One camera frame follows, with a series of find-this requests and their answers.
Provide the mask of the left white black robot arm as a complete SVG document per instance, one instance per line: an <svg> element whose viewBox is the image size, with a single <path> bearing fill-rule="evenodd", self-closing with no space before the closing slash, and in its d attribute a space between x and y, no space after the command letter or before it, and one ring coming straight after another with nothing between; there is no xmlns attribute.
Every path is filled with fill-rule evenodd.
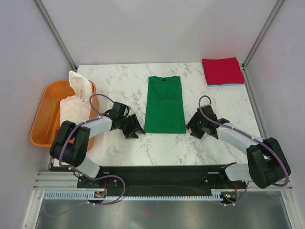
<svg viewBox="0 0 305 229"><path fill-rule="evenodd" d="M129 114L129 107L114 102L111 109L93 119L74 123L64 121L51 145L50 156L57 159L60 166L69 167L88 177L93 187L101 187L105 177L100 172L100 165L87 156L89 140L112 130L122 130L126 139L138 139L138 134L145 134L137 116Z"/></svg>

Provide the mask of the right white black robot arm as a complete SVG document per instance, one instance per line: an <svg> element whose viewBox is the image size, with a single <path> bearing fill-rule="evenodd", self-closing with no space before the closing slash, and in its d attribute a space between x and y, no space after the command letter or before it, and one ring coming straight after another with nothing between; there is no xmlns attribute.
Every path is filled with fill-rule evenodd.
<svg viewBox="0 0 305 229"><path fill-rule="evenodd" d="M275 138L263 139L238 129L229 120L217 118L210 105L197 108L184 128L198 139L207 134L245 153L247 163L232 163L222 168L223 173L218 176L222 187L228 188L235 181L253 182L262 189L288 184L291 169Z"/></svg>

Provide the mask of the green t shirt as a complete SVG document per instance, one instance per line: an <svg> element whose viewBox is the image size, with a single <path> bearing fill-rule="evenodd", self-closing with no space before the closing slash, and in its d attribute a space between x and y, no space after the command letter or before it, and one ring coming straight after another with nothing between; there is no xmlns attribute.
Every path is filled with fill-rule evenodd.
<svg viewBox="0 0 305 229"><path fill-rule="evenodd" d="M185 134L182 84L179 76L151 76L144 130L151 134Z"/></svg>

